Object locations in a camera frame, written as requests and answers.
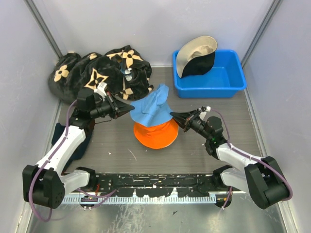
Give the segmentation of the orange hat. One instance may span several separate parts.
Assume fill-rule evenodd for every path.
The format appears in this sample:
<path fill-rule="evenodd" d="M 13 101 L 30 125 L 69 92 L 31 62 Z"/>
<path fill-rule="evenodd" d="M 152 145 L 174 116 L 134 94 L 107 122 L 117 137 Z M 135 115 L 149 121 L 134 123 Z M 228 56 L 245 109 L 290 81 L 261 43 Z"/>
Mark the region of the orange hat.
<path fill-rule="evenodd" d="M 153 126 L 145 127 L 139 123 L 134 124 L 134 136 L 144 146 L 151 149 L 163 149 L 171 145 L 178 136 L 178 125 L 171 119 L 170 121 Z"/>

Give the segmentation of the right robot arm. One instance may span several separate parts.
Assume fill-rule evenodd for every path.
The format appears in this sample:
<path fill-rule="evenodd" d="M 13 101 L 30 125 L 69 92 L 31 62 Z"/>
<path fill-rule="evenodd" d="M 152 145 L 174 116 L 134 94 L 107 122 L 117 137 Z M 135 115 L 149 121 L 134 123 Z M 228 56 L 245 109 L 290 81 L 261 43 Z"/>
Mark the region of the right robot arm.
<path fill-rule="evenodd" d="M 226 166 L 213 171 L 215 189 L 229 194 L 236 188 L 247 193 L 260 209 L 266 209 L 280 201 L 293 197 L 293 190 L 286 180 L 276 159 L 247 153 L 231 143 L 228 127 L 221 114 L 205 118 L 210 107 L 189 112 L 171 112 L 172 119 L 184 131 L 192 129 L 201 135 L 206 152 L 223 161 Z"/>

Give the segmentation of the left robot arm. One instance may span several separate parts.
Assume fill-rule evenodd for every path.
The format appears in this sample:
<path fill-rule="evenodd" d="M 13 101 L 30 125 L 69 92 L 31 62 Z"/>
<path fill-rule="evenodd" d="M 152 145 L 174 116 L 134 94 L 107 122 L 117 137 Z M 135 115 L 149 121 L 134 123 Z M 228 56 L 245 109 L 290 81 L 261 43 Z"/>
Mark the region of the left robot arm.
<path fill-rule="evenodd" d="M 41 160 L 27 165 L 22 172 L 23 197 L 32 209 L 36 205 L 56 209 L 67 194 L 80 188 L 93 192 L 97 188 L 95 170 L 78 167 L 67 175 L 62 175 L 62 171 L 92 133 L 97 118 L 117 119 L 134 110 L 134 106 L 118 100 L 103 87 L 82 89 L 70 107 L 74 110 L 67 113 L 60 138 Z"/>

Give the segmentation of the blue plastic bin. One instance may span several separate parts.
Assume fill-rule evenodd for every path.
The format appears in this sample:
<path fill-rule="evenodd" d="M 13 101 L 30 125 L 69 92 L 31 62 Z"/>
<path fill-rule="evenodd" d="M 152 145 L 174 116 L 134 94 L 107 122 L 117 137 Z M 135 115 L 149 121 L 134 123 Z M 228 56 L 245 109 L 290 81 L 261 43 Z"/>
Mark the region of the blue plastic bin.
<path fill-rule="evenodd" d="M 176 69 L 178 50 L 173 52 L 173 82 L 177 95 L 184 99 L 232 98 L 247 87 L 246 78 L 234 50 L 217 50 L 214 66 L 203 75 L 179 78 Z"/>

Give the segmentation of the navy cloth with red stripe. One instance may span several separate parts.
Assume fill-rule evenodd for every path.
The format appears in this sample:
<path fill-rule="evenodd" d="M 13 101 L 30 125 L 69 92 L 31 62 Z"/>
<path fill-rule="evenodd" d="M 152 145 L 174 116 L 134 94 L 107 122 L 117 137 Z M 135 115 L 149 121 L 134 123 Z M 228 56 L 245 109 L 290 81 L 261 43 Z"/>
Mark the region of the navy cloth with red stripe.
<path fill-rule="evenodd" d="M 55 128 L 54 128 L 54 133 L 52 136 L 52 142 L 51 145 L 54 146 L 55 143 L 60 139 L 60 137 L 62 136 L 63 132 L 65 131 L 66 126 L 62 125 L 60 123 L 57 123 Z M 93 135 L 93 130 L 90 131 L 90 133 L 88 133 L 86 135 L 85 140 L 76 148 L 76 150 L 74 151 L 74 153 L 72 154 L 72 156 L 70 157 L 71 160 L 80 160 L 82 159 L 82 157 L 84 156 L 90 141 L 92 139 L 92 135 Z"/>

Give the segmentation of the black flower-pattern blanket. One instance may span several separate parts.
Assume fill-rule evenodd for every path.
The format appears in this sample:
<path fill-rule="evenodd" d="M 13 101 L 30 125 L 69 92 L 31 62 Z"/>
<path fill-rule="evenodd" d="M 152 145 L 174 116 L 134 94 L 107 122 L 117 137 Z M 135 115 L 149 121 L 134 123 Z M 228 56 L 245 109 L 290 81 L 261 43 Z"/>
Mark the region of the black flower-pattern blanket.
<path fill-rule="evenodd" d="M 104 55 L 91 52 L 81 56 L 69 52 L 56 63 L 48 77 L 50 91 L 65 103 L 72 103 L 83 88 L 95 90 L 101 83 L 123 100 L 139 100 L 154 86 L 149 83 L 152 68 L 140 53 L 126 45 Z"/>

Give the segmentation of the blue cloth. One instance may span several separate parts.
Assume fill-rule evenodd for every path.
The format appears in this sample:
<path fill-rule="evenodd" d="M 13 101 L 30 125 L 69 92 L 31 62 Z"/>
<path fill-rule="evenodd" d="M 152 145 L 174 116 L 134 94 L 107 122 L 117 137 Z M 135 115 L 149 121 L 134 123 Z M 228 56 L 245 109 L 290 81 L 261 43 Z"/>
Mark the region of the blue cloth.
<path fill-rule="evenodd" d="M 161 83 L 156 91 L 140 100 L 133 101 L 131 105 L 134 106 L 134 110 L 130 111 L 131 119 L 147 128 L 170 121 L 172 109 L 167 102 L 168 95 L 169 87 Z"/>

